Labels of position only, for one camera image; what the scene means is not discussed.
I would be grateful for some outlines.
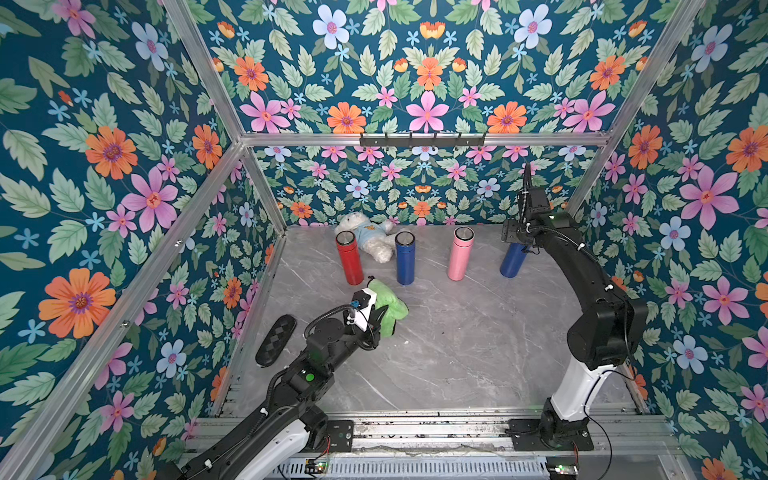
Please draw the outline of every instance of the blue flower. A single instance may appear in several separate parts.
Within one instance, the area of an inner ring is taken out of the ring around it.
[[[247,30],[243,30],[243,27],[238,27],[237,36],[240,37],[240,40],[246,41],[250,40],[250,32]]]
[[[360,32],[360,24],[355,23],[354,20],[349,20],[349,25],[346,26],[346,29],[349,30],[349,33],[351,35],[354,35],[358,32]]]
[[[221,45],[224,43],[224,39],[221,38],[221,32],[216,30],[209,30],[208,33],[210,34],[210,40],[215,41],[216,45]]]
[[[128,15],[119,9],[119,7],[114,8],[114,13],[112,14],[118,22],[120,22],[120,25],[128,23]]]
[[[97,232],[99,229],[104,228],[104,217],[99,217],[99,215],[94,212],[91,218],[85,219],[85,223],[91,225],[92,231]]]
[[[406,41],[410,42],[411,46],[420,43],[421,40],[419,40],[419,33],[417,31],[409,31]]]
[[[59,121],[61,121],[64,118],[71,118],[69,114],[66,113],[66,111],[69,110],[69,107],[67,105],[62,105],[61,107],[59,107],[58,105],[56,105],[56,102],[53,100],[51,100],[49,104],[51,105],[51,110],[49,110],[48,113],[51,115],[56,115],[56,118]]]
[[[445,38],[442,39],[442,42],[443,43],[447,43],[448,46],[450,47],[451,45],[453,45],[454,41],[457,41],[456,40],[456,32],[455,31],[447,31],[445,33]]]
[[[139,371],[139,367],[141,366],[142,363],[144,363],[144,362],[139,360],[139,356],[136,355],[136,358],[134,358],[133,360],[128,362],[128,366],[130,367],[130,369],[128,370],[128,375],[131,375],[133,373],[138,372]]]
[[[28,228],[25,228],[24,235],[20,235],[17,233],[16,235],[13,236],[13,239],[18,240],[20,242],[24,242],[22,243],[22,248],[24,250],[27,250],[30,245],[32,245],[33,247],[36,247],[37,245],[39,245],[39,243],[35,242],[35,239],[39,237],[40,237],[39,233],[33,234],[31,230],[29,230]]]
[[[27,343],[34,343],[35,340],[39,336],[45,336],[45,332],[43,332],[43,327],[45,326],[45,322],[35,323],[33,319],[30,319],[27,322],[27,325],[29,325],[28,329],[23,329],[21,332],[18,333],[19,336],[26,336],[27,337]]]
[[[116,376],[112,376],[112,381],[107,384],[107,388],[110,392],[115,393],[115,391],[120,389],[120,379]]]
[[[616,38],[617,41],[620,41],[627,34],[627,32],[624,30],[625,28],[626,27],[622,25],[618,30],[614,30],[614,38]]]
[[[96,258],[98,256],[98,250],[94,250],[92,253],[88,253],[87,250],[82,250],[81,253],[83,254],[83,257],[85,257],[85,260],[81,260],[78,265],[86,266],[89,270],[93,270],[95,264],[98,265],[101,263],[101,260]]]
[[[77,88],[72,88],[72,92],[74,93],[74,102],[76,104],[83,104],[83,107],[87,107],[88,104],[93,102],[90,98],[88,98],[88,90],[78,90]]]
[[[133,470],[136,464],[139,462],[139,452],[131,452],[128,454],[128,461],[123,464],[123,468]]]

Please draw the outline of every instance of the light blue flower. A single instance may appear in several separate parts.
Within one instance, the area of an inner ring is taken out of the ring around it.
[[[51,115],[56,115],[57,120],[61,121],[64,118],[71,118],[69,114],[66,113],[66,111],[69,110],[67,105],[62,105],[59,107],[53,100],[51,100],[49,104],[51,105],[51,110],[48,110],[48,113]]]
[[[88,98],[88,90],[78,90],[77,88],[72,88],[72,92],[74,93],[74,102],[76,104],[82,104],[83,107],[87,107],[88,104],[93,102],[90,98]]]
[[[409,31],[408,38],[406,39],[406,41],[409,42],[411,46],[416,45],[417,43],[420,43],[421,40],[419,40],[419,33],[417,31]]]
[[[453,42],[456,41],[456,32],[455,31],[447,31],[445,33],[445,38],[442,39],[443,43],[447,43],[450,47],[453,45]]]
[[[35,239],[39,237],[40,237],[39,233],[32,233],[31,230],[29,230],[28,228],[25,228],[24,235],[17,233],[16,235],[13,236],[13,239],[23,242],[22,248],[24,250],[27,250],[30,245],[32,245],[33,247],[36,247],[37,245],[39,245],[39,243],[35,242]]]
[[[85,219],[85,223],[91,225],[92,231],[97,232],[104,228],[104,217],[99,217],[99,215],[94,212],[91,218]]]
[[[128,461],[123,464],[123,468],[133,470],[139,462],[139,452],[131,452],[128,454]]]
[[[101,263],[101,260],[96,258],[98,256],[98,250],[94,250],[91,253],[88,253],[87,250],[82,250],[81,253],[83,254],[83,257],[85,257],[85,260],[81,260],[78,265],[86,266],[89,270],[93,270],[94,265]]]
[[[27,325],[29,325],[28,329],[23,329],[18,333],[19,336],[27,337],[27,343],[32,344],[39,336],[45,336],[45,332],[42,331],[45,322],[35,323],[33,319],[30,319]]]
[[[250,40],[250,32],[247,30],[243,30],[243,27],[238,27],[237,36],[240,37],[240,40],[246,41]]]

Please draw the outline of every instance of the blue water bottle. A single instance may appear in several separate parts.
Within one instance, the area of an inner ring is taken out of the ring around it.
[[[400,285],[413,283],[416,264],[416,238],[413,233],[400,232],[395,236],[397,251],[397,282]]]
[[[518,275],[520,267],[523,266],[523,261],[525,260],[526,253],[523,251],[524,248],[525,245],[522,243],[509,244],[509,249],[502,262],[502,267],[499,269],[503,276],[506,276],[507,278],[515,278]]]

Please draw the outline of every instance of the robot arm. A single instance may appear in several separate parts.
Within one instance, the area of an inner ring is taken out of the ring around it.
[[[183,469],[169,464],[157,480],[261,480],[306,447],[317,449],[326,437],[328,417],[315,403],[355,350],[379,345],[388,307],[375,309],[375,304],[376,293],[365,288],[349,305],[314,319],[304,330],[306,348],[270,380],[259,408]]]

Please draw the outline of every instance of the green leaf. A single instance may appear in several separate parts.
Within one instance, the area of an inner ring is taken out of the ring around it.
[[[8,149],[11,158],[18,162],[19,167],[28,169],[38,181],[43,179],[48,160],[45,158],[45,150],[34,135],[20,130],[6,130],[2,136],[2,144]]]

